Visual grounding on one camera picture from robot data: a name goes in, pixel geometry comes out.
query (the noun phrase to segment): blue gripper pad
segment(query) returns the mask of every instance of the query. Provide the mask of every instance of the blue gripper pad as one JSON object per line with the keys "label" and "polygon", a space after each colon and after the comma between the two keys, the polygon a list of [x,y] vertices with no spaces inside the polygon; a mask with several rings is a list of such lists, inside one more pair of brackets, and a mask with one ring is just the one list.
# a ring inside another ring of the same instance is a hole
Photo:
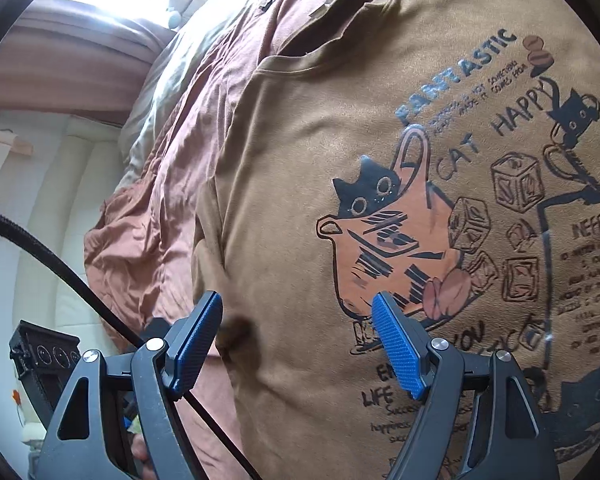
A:
{"label": "blue gripper pad", "polygon": [[222,321],[220,295],[206,292],[189,317],[179,321],[171,329],[176,333],[165,337],[169,349],[162,373],[162,382],[173,400],[180,399],[196,383]]}
{"label": "blue gripper pad", "polygon": [[426,332],[416,320],[402,313],[388,292],[374,296],[371,317],[400,386],[411,397],[421,400],[427,389],[423,370],[427,347],[420,332],[425,335]]}

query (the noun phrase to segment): pink fabric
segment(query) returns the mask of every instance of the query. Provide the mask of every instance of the pink fabric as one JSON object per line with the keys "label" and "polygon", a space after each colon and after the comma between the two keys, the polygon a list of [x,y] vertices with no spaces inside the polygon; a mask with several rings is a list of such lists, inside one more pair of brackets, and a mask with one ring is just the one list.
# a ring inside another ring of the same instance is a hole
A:
{"label": "pink fabric", "polygon": [[34,0],[0,44],[0,108],[123,123],[173,36],[81,2]]}
{"label": "pink fabric", "polygon": [[[253,70],[326,0],[260,0],[206,54],[158,137],[144,172],[103,206],[85,237],[90,286],[136,332],[152,316],[173,322],[192,307],[195,203],[213,175],[235,106]],[[233,393],[215,347],[194,393],[240,444]],[[209,477],[246,478],[188,405],[178,410]]]}

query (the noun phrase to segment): brown t-shirt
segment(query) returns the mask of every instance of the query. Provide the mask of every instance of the brown t-shirt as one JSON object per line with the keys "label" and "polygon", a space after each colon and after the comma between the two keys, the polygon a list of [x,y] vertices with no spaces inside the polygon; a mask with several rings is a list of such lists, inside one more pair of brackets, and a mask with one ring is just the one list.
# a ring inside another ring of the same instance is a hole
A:
{"label": "brown t-shirt", "polygon": [[266,479],[386,475],[418,409],[369,319],[387,290],[513,352],[570,479],[600,442],[600,47],[562,0],[363,2],[259,65],[198,201],[246,453]]}

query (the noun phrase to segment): blue textured pad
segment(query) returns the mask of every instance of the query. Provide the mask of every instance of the blue textured pad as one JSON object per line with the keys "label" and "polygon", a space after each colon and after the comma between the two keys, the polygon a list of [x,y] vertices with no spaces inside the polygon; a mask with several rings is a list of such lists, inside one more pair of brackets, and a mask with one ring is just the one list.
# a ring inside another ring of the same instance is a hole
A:
{"label": "blue textured pad", "polygon": [[170,389],[177,397],[183,396],[184,393],[193,388],[205,362],[206,354],[216,337],[222,321],[220,295],[214,294],[210,301],[203,305],[203,309],[189,337],[174,360],[173,383]]}
{"label": "blue textured pad", "polygon": [[381,294],[374,296],[371,317],[400,386],[407,390],[414,399],[419,400],[425,391],[425,384],[420,377],[418,355],[395,317],[395,312],[391,310]]}

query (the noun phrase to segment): black cable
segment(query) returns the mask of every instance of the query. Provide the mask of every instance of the black cable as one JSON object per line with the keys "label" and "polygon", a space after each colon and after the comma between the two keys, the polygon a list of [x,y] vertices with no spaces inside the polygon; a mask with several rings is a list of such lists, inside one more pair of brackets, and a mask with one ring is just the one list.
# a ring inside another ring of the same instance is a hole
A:
{"label": "black cable", "polygon": [[[22,227],[5,218],[0,214],[0,236],[13,242],[18,247],[27,251],[41,264],[49,268],[58,278],[69,285],[98,315],[109,325],[126,338],[133,346],[140,348],[144,345],[142,338],[133,332],[122,320],[110,311],[102,303],[100,298],[84,283],[80,277],[73,272],[58,256],[56,256],[48,247],[42,244],[35,236],[24,230]],[[195,410],[195,412],[205,421],[209,429],[214,432],[218,440],[228,449],[238,463],[244,468],[253,480],[262,480],[256,469],[251,465],[240,450],[231,441],[229,436],[222,430],[218,423],[213,419],[209,412],[200,404],[191,392],[186,392],[184,398]]]}
{"label": "black cable", "polygon": [[191,407],[196,410],[196,413],[200,416],[202,420],[205,421],[205,424],[208,425],[209,429],[216,434],[216,437],[222,442],[225,448],[229,450],[234,458],[238,461],[238,463],[242,466],[242,468],[247,472],[247,474],[253,480],[262,480],[256,469],[251,465],[251,462],[247,460],[240,450],[236,447],[236,445],[232,442],[229,436],[222,430],[218,423],[214,420],[211,414],[205,409],[205,407],[200,404],[199,400],[197,400],[191,392],[186,392],[184,394],[184,398],[187,399],[187,402],[191,405]]}
{"label": "black cable", "polygon": [[127,339],[133,346],[140,348],[144,341],[142,338],[125,325],[118,316],[110,311],[102,303],[100,298],[84,283],[66,263],[58,258],[53,252],[40,243],[40,241],[22,227],[5,218],[0,214],[0,236],[13,242],[21,249],[27,251],[41,264],[47,266],[58,278],[63,280],[80,296],[98,315],[104,319],[122,337]]}

